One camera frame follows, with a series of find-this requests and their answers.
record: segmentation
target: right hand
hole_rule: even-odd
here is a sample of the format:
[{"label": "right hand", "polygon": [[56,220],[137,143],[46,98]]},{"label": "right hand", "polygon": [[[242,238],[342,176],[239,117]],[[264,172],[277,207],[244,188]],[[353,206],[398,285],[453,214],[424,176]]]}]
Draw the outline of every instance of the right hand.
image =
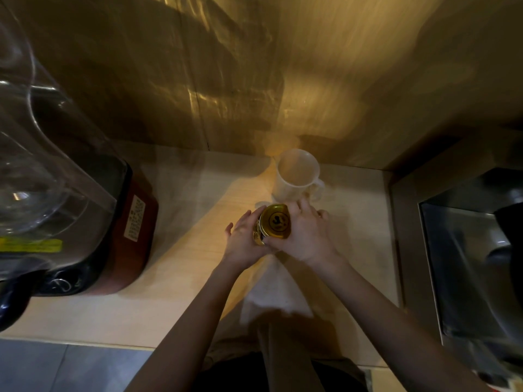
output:
[{"label": "right hand", "polygon": [[329,213],[314,209],[305,198],[287,203],[291,234],[287,239],[264,237],[263,242],[308,265],[339,256],[329,237]]}]

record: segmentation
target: gold can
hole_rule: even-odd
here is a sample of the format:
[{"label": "gold can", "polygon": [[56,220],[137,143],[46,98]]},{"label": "gold can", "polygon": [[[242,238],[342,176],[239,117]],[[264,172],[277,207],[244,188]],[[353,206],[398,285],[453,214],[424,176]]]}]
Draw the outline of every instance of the gold can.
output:
[{"label": "gold can", "polygon": [[264,244],[265,237],[286,239],[290,234],[291,216],[287,206],[282,203],[267,206],[261,213],[253,231],[254,240],[258,244]]}]

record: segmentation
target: can lid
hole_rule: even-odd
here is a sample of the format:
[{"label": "can lid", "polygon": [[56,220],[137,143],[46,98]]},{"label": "can lid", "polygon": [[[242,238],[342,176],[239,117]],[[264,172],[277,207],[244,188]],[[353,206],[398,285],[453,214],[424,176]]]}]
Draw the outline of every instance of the can lid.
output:
[{"label": "can lid", "polygon": [[291,216],[287,206],[282,203],[267,206],[260,216],[259,226],[267,237],[288,238],[291,234]]}]

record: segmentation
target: forearm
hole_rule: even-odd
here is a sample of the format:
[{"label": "forearm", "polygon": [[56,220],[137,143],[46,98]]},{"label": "forearm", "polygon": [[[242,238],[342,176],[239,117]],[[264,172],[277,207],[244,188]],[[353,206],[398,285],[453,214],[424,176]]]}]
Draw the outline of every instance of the forearm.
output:
[{"label": "forearm", "polygon": [[189,390],[209,349],[240,271],[221,262],[193,302],[138,371],[126,392]]},{"label": "forearm", "polygon": [[409,390],[489,389],[341,257],[313,266]]}]

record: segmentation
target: countertop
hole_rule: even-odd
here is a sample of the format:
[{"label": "countertop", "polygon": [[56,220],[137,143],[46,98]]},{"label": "countertop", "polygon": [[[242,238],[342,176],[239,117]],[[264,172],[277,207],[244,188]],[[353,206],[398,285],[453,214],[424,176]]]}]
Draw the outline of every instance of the countertop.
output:
[{"label": "countertop", "polygon": [[[276,173],[271,158],[137,143],[118,143],[118,148],[160,204],[146,270],[117,294],[34,297],[0,337],[154,349],[218,264],[226,225],[271,202]],[[326,190],[314,206],[330,212],[338,250],[398,305],[387,177],[378,170],[323,164]],[[245,324],[274,309],[290,318],[299,314],[309,319],[303,333],[319,344],[359,365],[386,366],[311,270],[294,259],[281,260],[267,256],[246,270],[223,316],[231,322],[236,314]]]}]

